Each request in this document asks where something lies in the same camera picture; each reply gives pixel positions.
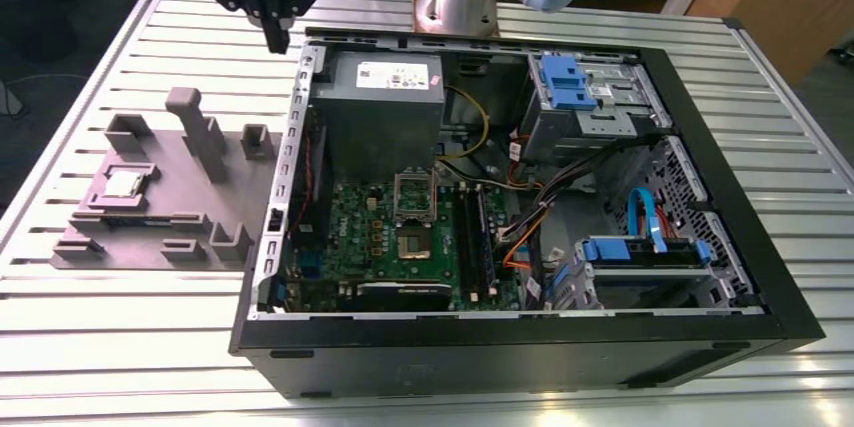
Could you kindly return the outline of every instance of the black plastic trim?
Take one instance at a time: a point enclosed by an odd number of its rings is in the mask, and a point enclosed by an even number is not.
[[[736,17],[724,17],[721,21],[731,29],[745,30],[745,24]]]

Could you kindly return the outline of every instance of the black cable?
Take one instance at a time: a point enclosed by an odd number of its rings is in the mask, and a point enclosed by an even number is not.
[[[541,229],[529,237],[529,257],[532,259],[532,275],[541,286],[540,299],[537,299],[537,310],[544,310],[546,306],[546,267],[544,266],[544,252],[540,240]]]
[[[594,169],[602,164],[602,162],[605,162],[612,157],[612,155],[617,154],[624,149],[638,147],[642,145],[650,145],[660,140],[660,134],[650,134],[634,139],[616,140],[588,157],[577,160],[564,169],[561,169],[558,174],[553,177],[553,179],[537,194],[537,198],[534,199],[534,206],[530,212],[528,212],[522,216],[522,220],[514,222],[508,226],[505,235],[513,235],[522,227],[528,226],[537,219],[540,219],[552,207],[552,204],[554,203],[561,190],[572,186],[573,182],[592,173]]]

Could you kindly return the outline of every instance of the cable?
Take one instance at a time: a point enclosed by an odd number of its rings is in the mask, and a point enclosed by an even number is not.
[[[469,95],[469,93],[466,91],[464,91],[458,87],[454,87],[453,85],[446,85],[445,87],[448,89],[452,89],[454,92],[457,92],[464,97],[466,97],[466,100],[469,100],[472,105],[474,105],[476,108],[478,109],[478,112],[481,113],[481,117],[484,119],[484,133],[481,134],[481,140],[478,141],[476,146],[472,149],[461,152],[460,154],[441,155],[440,156],[440,160],[452,160],[452,159],[460,159],[462,157],[466,157],[476,150],[478,150],[484,146],[484,144],[486,144],[486,139],[490,136],[490,116],[486,113],[486,109],[484,108],[481,103],[476,100],[476,98],[472,95]]]
[[[71,79],[82,79],[90,80],[86,75],[78,74],[38,74],[30,75],[27,77],[22,77],[21,79],[15,79],[10,82],[0,82],[0,86],[3,86],[3,108],[6,109],[6,113],[0,113],[0,117],[7,117],[14,121],[22,120],[30,114],[30,107],[22,103],[22,108],[17,113],[13,113],[13,107],[10,106],[10,85],[21,84],[23,82],[30,82],[31,80],[38,79],[57,79],[57,78],[71,78]]]
[[[516,187],[509,184],[502,184],[501,182],[496,182],[494,180],[490,180],[490,179],[480,179],[477,177],[473,177],[469,174],[466,174],[462,170],[460,170],[457,167],[454,167],[454,165],[452,165],[452,163],[448,160],[441,159],[440,163],[449,168],[449,170],[454,173],[454,175],[457,175],[461,179],[468,180],[469,182],[481,182],[485,184],[496,185],[502,189],[508,189],[508,190],[522,190],[522,191],[533,190],[532,188]]]
[[[37,80],[37,79],[57,79],[62,77],[69,77],[71,79],[90,80],[90,78],[86,75],[78,75],[78,74],[39,74],[39,75],[31,75],[29,77],[22,77],[21,79],[15,79],[7,82],[6,85],[21,84],[22,82],[30,82],[31,80]]]
[[[517,245],[513,246],[513,249],[510,249],[508,251],[508,255],[505,255],[505,260],[502,260],[502,265],[508,265],[508,262],[510,262],[512,258],[513,258],[513,254],[517,253],[517,250],[520,250],[520,247],[522,247],[522,244],[525,243],[526,240],[529,240],[529,237],[532,236],[532,234],[534,233],[534,231],[537,230],[537,228],[540,227],[540,224],[544,223],[544,220],[546,219],[546,215],[544,215],[537,222],[534,223],[534,225],[532,225],[532,228],[528,230],[528,232],[525,233],[525,235],[522,236],[522,238],[520,239],[520,241],[517,242]]]
[[[522,220],[514,222],[508,226],[505,235],[513,235],[521,228],[530,224],[534,219],[537,219],[542,215],[542,213],[549,210],[561,190],[565,187],[572,186],[576,180],[593,172],[593,170],[602,164],[602,162],[605,162],[612,157],[612,155],[626,148],[638,147],[659,142],[660,139],[660,134],[650,134],[634,139],[616,140],[588,157],[584,157],[582,159],[568,165],[564,169],[561,169],[558,174],[546,183],[540,193],[537,194],[537,197],[534,199],[536,207],[526,215],[524,215]]]

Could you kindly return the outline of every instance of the blue plastic latch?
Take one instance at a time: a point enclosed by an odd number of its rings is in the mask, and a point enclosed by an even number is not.
[[[600,251],[597,250],[597,244],[592,240],[582,242],[582,248],[585,249],[585,260],[593,262],[600,258]]]
[[[704,265],[712,262],[712,247],[709,246],[709,242],[705,240],[699,240],[695,243],[695,247],[697,247],[697,254],[700,255],[700,261]]]
[[[602,260],[629,260],[629,246],[624,239],[594,239]]]
[[[588,95],[588,74],[574,57],[545,55],[542,76],[552,92],[552,107],[558,110],[594,110],[600,103]]]
[[[556,280],[552,281],[552,285],[549,285],[549,288],[546,289],[546,297],[552,297],[554,295],[556,287],[561,285],[561,282],[564,282],[568,275],[570,275],[570,264],[564,264],[561,272],[558,272],[558,275],[556,276]]]

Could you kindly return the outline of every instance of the metal slotted table surface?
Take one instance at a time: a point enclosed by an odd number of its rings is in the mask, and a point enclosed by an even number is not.
[[[410,0],[320,0],[297,30],[404,31],[410,17]],[[213,0],[139,0],[0,222],[0,423],[720,426],[723,415],[737,424],[854,422],[852,171],[753,41],[716,19],[546,15],[510,5],[500,17],[505,37],[668,50],[828,339],[669,390],[286,401],[226,351],[241,273],[49,264],[114,114],[179,128],[163,100],[173,86],[193,86],[223,130],[285,125],[302,36],[276,56],[244,15]]]

